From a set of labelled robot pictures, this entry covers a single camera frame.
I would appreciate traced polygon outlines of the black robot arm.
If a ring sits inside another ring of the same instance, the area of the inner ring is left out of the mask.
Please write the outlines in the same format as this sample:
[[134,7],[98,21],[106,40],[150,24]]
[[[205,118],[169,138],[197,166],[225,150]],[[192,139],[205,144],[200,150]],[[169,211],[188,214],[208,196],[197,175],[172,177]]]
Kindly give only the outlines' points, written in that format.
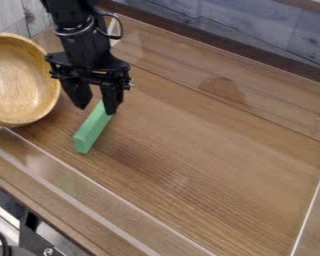
[[85,109],[100,87],[105,113],[113,115],[124,101],[124,91],[132,87],[130,65],[110,53],[110,40],[122,35],[108,33],[105,17],[117,17],[97,8],[98,0],[40,0],[53,19],[53,33],[62,52],[49,53],[50,76],[74,106]]

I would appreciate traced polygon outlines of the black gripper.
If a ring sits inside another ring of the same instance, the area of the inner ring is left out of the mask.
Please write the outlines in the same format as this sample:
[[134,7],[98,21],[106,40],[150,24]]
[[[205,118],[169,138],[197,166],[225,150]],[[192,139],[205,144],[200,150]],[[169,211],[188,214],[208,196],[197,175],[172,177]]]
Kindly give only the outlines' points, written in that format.
[[104,23],[80,23],[53,27],[62,51],[49,53],[50,76],[61,83],[73,105],[85,109],[93,94],[89,85],[100,86],[108,115],[113,115],[122,103],[124,90],[132,87],[130,66],[110,52],[110,40],[118,35],[108,34]]

